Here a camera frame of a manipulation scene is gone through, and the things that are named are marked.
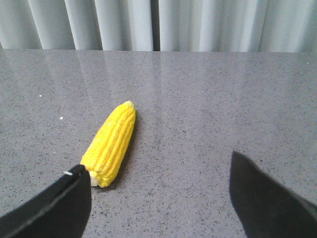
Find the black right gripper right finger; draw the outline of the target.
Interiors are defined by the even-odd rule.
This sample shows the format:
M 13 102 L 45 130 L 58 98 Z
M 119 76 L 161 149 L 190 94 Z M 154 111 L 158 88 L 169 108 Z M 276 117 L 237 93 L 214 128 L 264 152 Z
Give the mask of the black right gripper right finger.
M 317 206 L 287 189 L 247 156 L 231 157 L 229 193 L 249 238 L 315 238 Z

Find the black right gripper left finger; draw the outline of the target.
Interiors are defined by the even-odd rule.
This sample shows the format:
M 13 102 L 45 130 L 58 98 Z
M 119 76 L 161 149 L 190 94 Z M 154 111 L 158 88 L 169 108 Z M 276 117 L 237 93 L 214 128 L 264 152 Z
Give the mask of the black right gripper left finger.
M 76 165 L 33 199 L 0 219 L 2 238 L 80 238 L 91 212 L 91 182 Z

